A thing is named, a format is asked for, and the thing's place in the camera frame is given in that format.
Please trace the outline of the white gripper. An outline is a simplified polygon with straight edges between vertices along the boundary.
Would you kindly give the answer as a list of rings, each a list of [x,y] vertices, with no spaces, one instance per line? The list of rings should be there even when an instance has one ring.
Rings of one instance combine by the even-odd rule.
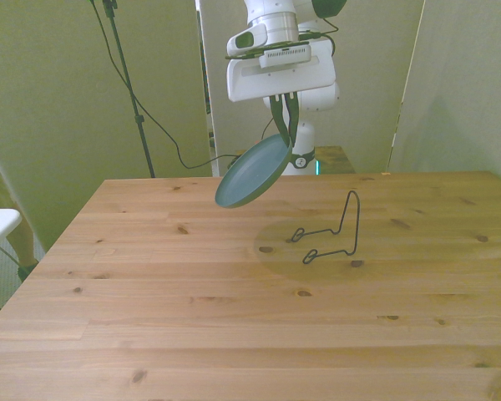
[[[296,143],[299,124],[297,92],[328,87],[335,83],[336,72],[332,61],[332,45],[328,40],[302,46],[311,56],[306,62],[284,63],[262,67],[258,58],[231,60],[227,68],[227,91],[230,101],[237,102],[270,96],[273,121],[286,145]],[[283,117],[283,98],[289,115],[288,128]]]

